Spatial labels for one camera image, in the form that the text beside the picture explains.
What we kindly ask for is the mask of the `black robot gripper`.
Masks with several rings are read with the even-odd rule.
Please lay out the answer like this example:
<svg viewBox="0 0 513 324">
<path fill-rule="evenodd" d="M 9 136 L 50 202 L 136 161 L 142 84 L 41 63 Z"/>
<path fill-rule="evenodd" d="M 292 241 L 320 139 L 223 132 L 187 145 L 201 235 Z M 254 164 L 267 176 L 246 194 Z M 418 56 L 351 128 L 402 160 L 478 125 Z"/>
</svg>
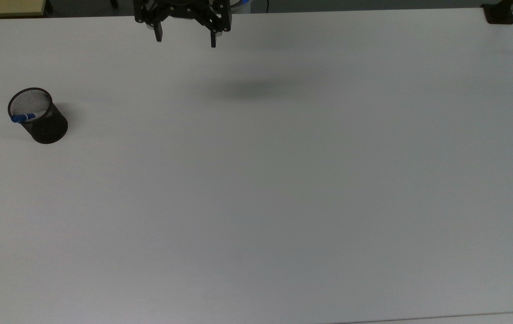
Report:
<svg viewBox="0 0 513 324">
<path fill-rule="evenodd" d="M 211 32 L 211 47 L 216 38 L 229 32 L 232 11 L 229 0 L 134 0 L 135 21 L 147 24 L 154 31 L 157 42 L 162 42 L 162 22 L 168 17 L 197 21 Z"/>
</svg>

